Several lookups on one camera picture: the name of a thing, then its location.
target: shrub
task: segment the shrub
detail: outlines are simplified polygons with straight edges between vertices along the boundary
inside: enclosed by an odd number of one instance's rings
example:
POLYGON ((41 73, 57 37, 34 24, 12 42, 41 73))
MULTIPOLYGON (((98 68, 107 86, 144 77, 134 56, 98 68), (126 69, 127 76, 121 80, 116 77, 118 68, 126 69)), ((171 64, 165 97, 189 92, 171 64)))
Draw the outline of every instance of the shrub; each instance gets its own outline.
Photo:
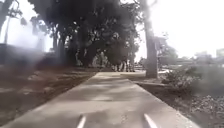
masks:
POLYGON ((186 89, 198 82, 201 76, 197 66, 187 65, 166 73, 162 83, 175 89, 186 89))

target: dirt ground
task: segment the dirt ground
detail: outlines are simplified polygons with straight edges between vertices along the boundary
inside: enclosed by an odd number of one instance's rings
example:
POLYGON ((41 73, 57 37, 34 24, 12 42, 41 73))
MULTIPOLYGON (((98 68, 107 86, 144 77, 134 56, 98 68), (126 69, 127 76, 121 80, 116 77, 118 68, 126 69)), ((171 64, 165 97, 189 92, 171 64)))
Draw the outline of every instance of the dirt ground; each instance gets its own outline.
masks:
POLYGON ((0 126, 79 85, 98 71, 52 68, 24 73, 0 67, 0 126))
POLYGON ((126 77, 180 111, 202 128, 224 128, 224 93, 214 96, 177 91, 160 84, 158 79, 146 79, 141 74, 126 77))

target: foliage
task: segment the foliage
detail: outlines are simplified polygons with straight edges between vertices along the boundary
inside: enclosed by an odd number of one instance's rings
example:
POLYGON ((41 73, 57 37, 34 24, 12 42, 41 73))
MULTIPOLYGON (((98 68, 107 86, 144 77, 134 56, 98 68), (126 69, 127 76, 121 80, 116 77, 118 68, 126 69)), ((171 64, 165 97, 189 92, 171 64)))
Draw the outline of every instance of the foliage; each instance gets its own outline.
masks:
POLYGON ((166 73, 162 83, 177 89, 184 89, 198 82, 201 77, 202 74, 198 71, 197 66, 186 65, 166 73))
POLYGON ((29 1, 51 31, 54 50, 60 54, 68 43, 69 58, 77 58, 84 66, 101 52, 113 64, 135 57, 136 24, 141 21, 138 4, 122 4, 119 0, 53 0, 52 6, 43 9, 36 0, 29 1))
POLYGON ((198 64, 212 64, 213 58, 211 55, 209 55, 207 52, 201 52, 197 53, 196 55, 196 62, 198 64))
POLYGON ((167 44, 165 37, 155 37, 157 52, 158 52, 158 63, 161 68, 163 65, 175 64, 178 58, 176 50, 167 44))

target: sidewalk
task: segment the sidewalk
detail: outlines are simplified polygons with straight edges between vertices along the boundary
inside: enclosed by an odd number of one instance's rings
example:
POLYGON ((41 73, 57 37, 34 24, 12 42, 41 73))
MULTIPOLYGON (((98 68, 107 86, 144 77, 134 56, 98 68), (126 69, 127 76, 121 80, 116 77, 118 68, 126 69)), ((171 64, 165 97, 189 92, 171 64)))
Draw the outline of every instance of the sidewalk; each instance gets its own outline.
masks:
POLYGON ((120 73, 98 73, 78 87, 26 113, 2 128, 145 128, 147 113, 160 128, 199 128, 120 73))

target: tree canopy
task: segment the tree canopy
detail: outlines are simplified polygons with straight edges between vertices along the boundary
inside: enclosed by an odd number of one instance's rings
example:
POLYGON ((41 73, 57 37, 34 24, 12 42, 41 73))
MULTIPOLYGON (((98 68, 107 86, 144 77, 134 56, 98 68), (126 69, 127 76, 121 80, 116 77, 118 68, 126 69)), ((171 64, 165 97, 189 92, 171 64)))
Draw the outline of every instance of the tree canopy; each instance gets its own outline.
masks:
POLYGON ((29 2, 48 26, 60 58, 66 54, 84 66, 102 52, 113 64, 134 60, 138 51, 134 41, 138 38, 136 24, 141 22, 139 4, 123 4, 119 0, 46 0, 43 6, 44 2, 38 0, 29 2))

